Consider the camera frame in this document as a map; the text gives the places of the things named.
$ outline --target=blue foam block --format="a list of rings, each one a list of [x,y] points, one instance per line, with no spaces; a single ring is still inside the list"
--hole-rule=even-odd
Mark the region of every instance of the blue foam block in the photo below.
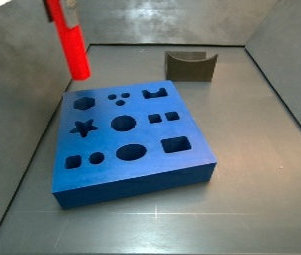
[[[65,209],[209,181],[216,165],[172,81],[65,93],[53,182]]]

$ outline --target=gray metal wall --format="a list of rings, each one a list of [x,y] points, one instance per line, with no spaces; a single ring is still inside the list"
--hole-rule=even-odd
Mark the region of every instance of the gray metal wall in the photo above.
[[[14,0],[0,7],[0,221],[70,80],[42,0]]]
[[[301,1],[279,1],[247,50],[301,125]]]
[[[93,44],[245,45],[277,0],[78,0]]]

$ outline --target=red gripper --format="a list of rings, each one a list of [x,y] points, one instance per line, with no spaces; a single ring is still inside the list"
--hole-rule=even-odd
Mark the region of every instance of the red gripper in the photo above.
[[[63,51],[74,80],[85,80],[90,74],[85,40],[81,25],[69,28],[62,11],[61,0],[47,0],[49,9],[57,25]]]

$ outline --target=rectangular hole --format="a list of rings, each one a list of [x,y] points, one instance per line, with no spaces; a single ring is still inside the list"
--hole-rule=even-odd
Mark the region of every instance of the rectangular hole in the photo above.
[[[161,115],[160,114],[149,115],[149,121],[152,124],[161,123],[162,122]]]
[[[166,113],[166,118],[169,121],[177,121],[180,120],[180,114],[178,112],[168,112]]]
[[[187,136],[164,139],[161,143],[166,153],[177,153],[192,149],[192,145]]]
[[[66,158],[66,169],[76,169],[82,166],[82,158],[76,155]]]

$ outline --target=circular hole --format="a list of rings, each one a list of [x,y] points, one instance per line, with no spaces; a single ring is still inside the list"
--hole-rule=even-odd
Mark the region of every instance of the circular hole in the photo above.
[[[130,131],[136,127],[137,121],[132,116],[117,116],[112,121],[116,131]]]
[[[124,97],[124,98],[128,98],[129,96],[130,96],[130,93],[129,93],[129,92],[122,93],[122,97]]]
[[[122,146],[117,151],[117,158],[124,161],[134,161],[146,155],[146,148],[138,144]]]
[[[116,94],[110,94],[110,95],[109,95],[109,99],[110,99],[110,100],[114,100],[116,98],[117,98],[117,95],[116,95]]]
[[[90,164],[100,164],[102,163],[105,160],[105,156],[102,153],[97,152],[97,153],[93,153],[92,156],[90,156]]]
[[[122,105],[125,104],[125,101],[124,101],[124,100],[117,100],[117,101],[116,101],[116,104],[117,104],[118,106],[122,106]]]

